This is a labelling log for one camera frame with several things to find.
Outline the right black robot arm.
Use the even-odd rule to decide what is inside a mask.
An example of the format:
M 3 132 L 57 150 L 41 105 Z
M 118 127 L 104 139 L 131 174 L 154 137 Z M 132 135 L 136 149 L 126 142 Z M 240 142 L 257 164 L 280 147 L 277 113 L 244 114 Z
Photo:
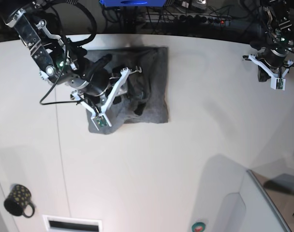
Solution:
M 90 20 L 91 35 L 72 42 L 64 34 L 57 13 L 47 13 L 58 4 L 71 4 L 80 9 Z M 122 86 L 134 73 L 129 67 L 121 67 L 120 74 L 110 74 L 105 69 L 113 59 L 108 53 L 96 62 L 86 58 L 82 46 L 91 42 L 97 32 L 97 23 L 87 8 L 76 0 L 53 0 L 38 3 L 36 0 L 0 0 L 0 17 L 5 25 L 13 28 L 39 67 L 44 79 L 52 87 L 68 83 L 74 88 L 72 102 L 90 107 L 97 117 L 102 117 L 112 104 L 121 99 Z

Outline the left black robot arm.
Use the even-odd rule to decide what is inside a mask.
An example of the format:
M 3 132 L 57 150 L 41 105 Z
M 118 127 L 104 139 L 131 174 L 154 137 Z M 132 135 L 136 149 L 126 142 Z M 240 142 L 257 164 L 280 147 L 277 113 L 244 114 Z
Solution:
M 285 75 L 294 67 L 294 61 L 286 60 L 294 53 L 294 24 L 285 0 L 261 0 L 258 6 L 261 32 L 250 46 L 261 51 L 254 56 L 258 62 L 258 81 L 266 82 L 276 77 L 278 85 L 284 85 Z

